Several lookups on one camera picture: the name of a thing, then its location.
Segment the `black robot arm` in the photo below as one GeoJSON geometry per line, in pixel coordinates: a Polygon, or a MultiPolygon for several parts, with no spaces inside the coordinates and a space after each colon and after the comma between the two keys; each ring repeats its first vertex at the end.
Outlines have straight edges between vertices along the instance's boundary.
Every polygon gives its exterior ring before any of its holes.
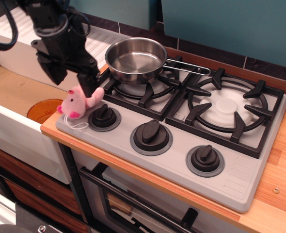
{"type": "Polygon", "coordinates": [[[99,87],[96,59],[85,48],[89,19],[67,0],[20,0],[21,9],[31,17],[38,40],[32,41],[37,60],[48,77],[59,85],[68,71],[75,72],[86,97],[99,87]]]}

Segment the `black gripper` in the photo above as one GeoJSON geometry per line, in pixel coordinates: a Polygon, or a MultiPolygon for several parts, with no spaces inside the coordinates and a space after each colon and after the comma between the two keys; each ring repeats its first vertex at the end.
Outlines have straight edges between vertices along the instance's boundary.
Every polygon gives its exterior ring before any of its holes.
{"type": "Polygon", "coordinates": [[[95,58],[85,48],[90,29],[82,24],[34,28],[40,39],[32,41],[37,60],[51,81],[59,85],[68,70],[78,73],[77,79],[87,98],[100,86],[101,78],[95,58]]]}

